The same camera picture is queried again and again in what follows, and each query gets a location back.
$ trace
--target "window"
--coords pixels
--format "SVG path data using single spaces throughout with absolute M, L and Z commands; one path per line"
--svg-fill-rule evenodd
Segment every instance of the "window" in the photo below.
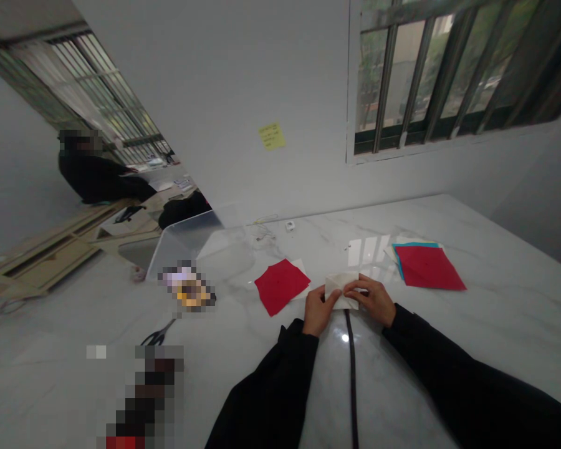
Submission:
M 122 137 L 122 149 L 104 136 L 105 150 L 126 165 L 165 160 L 171 148 L 127 85 L 94 34 L 85 29 L 45 40 L 50 44 L 100 115 Z M 0 76 L 6 79 L 54 128 L 92 129 L 0 42 Z
M 355 155 L 561 113 L 561 0 L 352 0 L 351 23 Z

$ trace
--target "black jacket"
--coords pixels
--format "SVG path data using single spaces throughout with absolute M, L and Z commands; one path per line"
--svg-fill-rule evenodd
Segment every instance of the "black jacket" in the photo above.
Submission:
M 462 448 L 561 448 L 561 403 L 474 360 L 422 318 L 396 308 L 392 327 L 382 333 L 420 378 Z M 231 390 L 206 449 L 299 446 L 318 347 L 318 338 L 303 335 L 302 327 L 298 319 L 283 327 L 256 371 Z
M 98 156 L 61 155 L 58 168 L 86 204 L 138 198 L 145 201 L 156 191 L 143 179 L 121 178 L 129 172 L 124 165 Z

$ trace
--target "scissors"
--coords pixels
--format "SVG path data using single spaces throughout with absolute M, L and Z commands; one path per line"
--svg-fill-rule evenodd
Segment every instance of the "scissors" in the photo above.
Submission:
M 162 343 L 164 343 L 164 336 L 166 335 L 166 331 L 170 326 L 172 326 L 175 321 L 176 318 L 172 318 L 172 320 L 166 325 L 164 329 L 148 335 L 148 337 L 141 343 L 141 346 L 162 346 Z

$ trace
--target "yellow sticky note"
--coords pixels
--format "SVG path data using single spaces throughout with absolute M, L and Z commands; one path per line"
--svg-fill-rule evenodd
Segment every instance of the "yellow sticky note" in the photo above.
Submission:
M 268 126 L 260 128 L 258 131 L 264 148 L 268 151 L 272 151 L 276 148 L 285 147 L 287 142 L 285 142 L 285 137 L 282 135 L 281 127 L 277 123 L 272 123 Z

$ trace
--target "hand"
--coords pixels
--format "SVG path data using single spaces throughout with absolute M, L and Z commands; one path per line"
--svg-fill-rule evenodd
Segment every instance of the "hand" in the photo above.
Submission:
M 324 286 L 318 287 L 307 294 L 305 300 L 305 318 L 304 318 L 304 334 L 310 334 L 320 337 L 320 334 L 328 326 L 330 321 L 330 313 L 337 299 L 341 296 L 341 290 L 334 290 L 326 299 L 324 298 Z
M 358 292 L 354 290 L 356 288 L 367 291 Z M 381 282 L 360 273 L 359 281 L 350 282 L 345 286 L 344 295 L 363 305 L 370 316 L 384 327 L 393 325 L 397 308 Z

